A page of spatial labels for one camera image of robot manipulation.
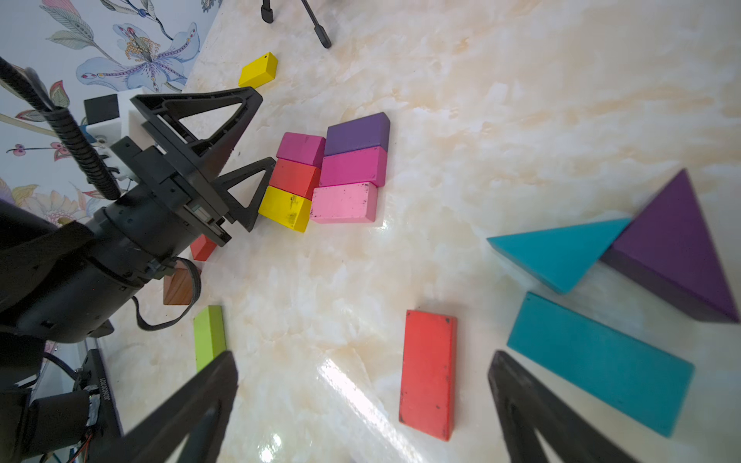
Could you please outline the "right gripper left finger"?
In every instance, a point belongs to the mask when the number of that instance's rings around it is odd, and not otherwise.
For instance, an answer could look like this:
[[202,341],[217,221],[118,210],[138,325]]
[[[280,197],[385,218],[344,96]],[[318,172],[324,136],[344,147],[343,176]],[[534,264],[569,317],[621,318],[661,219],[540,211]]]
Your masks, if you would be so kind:
[[214,462],[237,394],[237,364],[224,351],[93,462]]

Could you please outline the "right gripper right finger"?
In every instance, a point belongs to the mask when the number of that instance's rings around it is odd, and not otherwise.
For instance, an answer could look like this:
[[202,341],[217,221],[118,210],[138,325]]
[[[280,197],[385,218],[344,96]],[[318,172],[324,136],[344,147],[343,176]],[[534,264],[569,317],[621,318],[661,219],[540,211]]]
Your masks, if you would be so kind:
[[543,437],[563,462],[633,462],[509,353],[494,353],[488,383],[512,462],[546,462]]

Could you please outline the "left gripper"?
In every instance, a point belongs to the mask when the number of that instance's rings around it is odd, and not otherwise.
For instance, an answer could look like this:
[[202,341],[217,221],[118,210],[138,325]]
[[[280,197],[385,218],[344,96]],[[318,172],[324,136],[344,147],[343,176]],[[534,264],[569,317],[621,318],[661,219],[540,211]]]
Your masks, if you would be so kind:
[[[226,245],[231,235],[222,228],[225,217],[252,232],[276,159],[266,157],[218,176],[264,102],[262,95],[247,87],[139,95],[131,102],[144,116],[152,138],[166,150],[141,149],[129,137],[112,145],[138,181],[195,237],[205,235]],[[216,177],[213,186],[206,181]]]

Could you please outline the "magenta block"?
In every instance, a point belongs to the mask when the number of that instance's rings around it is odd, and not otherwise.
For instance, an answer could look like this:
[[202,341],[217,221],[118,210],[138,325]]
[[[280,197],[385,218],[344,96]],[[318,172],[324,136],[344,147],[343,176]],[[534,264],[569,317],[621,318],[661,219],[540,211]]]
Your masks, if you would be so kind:
[[388,154],[382,147],[326,156],[320,172],[320,187],[364,182],[384,187],[387,162]]
[[325,144],[324,137],[286,132],[280,143],[277,158],[320,168]]

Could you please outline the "brown triangle block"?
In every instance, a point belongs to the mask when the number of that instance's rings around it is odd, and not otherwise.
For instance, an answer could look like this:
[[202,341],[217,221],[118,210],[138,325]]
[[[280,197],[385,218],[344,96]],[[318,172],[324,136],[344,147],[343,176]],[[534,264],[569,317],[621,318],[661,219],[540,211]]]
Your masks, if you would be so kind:
[[163,278],[163,304],[187,306],[200,298],[201,270],[190,260],[179,260]]

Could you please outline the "pink rectangular block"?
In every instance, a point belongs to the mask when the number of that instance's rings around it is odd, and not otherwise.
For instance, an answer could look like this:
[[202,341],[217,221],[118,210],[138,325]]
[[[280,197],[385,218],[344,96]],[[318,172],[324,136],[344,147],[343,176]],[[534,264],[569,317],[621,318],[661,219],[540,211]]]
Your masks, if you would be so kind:
[[378,188],[370,182],[318,187],[310,218],[320,224],[376,221]]

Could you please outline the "purple rectangular block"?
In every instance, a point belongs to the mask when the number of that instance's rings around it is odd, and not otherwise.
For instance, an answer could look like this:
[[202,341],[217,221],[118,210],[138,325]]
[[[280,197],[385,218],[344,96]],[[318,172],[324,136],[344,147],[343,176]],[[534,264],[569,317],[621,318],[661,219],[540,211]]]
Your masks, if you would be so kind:
[[338,123],[328,127],[324,155],[345,154],[381,147],[388,150],[391,121],[384,113]]

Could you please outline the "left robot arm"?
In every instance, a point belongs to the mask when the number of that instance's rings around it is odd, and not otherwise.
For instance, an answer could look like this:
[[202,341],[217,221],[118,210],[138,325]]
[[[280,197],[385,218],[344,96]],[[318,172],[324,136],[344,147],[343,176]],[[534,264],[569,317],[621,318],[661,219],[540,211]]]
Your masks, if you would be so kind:
[[252,88],[202,94],[116,94],[85,103],[88,127],[34,95],[44,119],[109,202],[86,222],[55,226],[1,206],[1,458],[19,462],[77,446],[94,462],[213,462],[237,392],[231,353],[219,354],[131,432],[123,432],[97,350],[69,393],[34,399],[29,379],[49,341],[109,335],[111,316],[152,280],[197,267],[200,237],[252,230],[275,160],[225,165],[262,105]]

